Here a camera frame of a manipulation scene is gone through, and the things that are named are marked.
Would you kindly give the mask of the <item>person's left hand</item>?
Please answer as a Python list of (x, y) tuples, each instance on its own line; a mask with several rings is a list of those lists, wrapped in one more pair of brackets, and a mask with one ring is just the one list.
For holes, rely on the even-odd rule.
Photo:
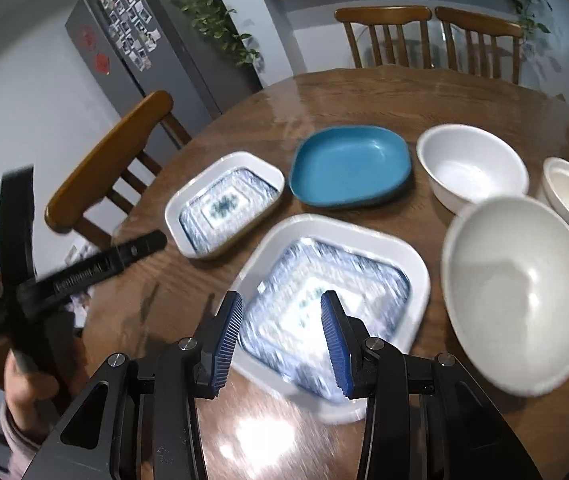
[(26, 436), (48, 431), (36, 404), (53, 398), (59, 390), (57, 379), (39, 372), (22, 372), (12, 351), (4, 364), (4, 402), (15, 425)]

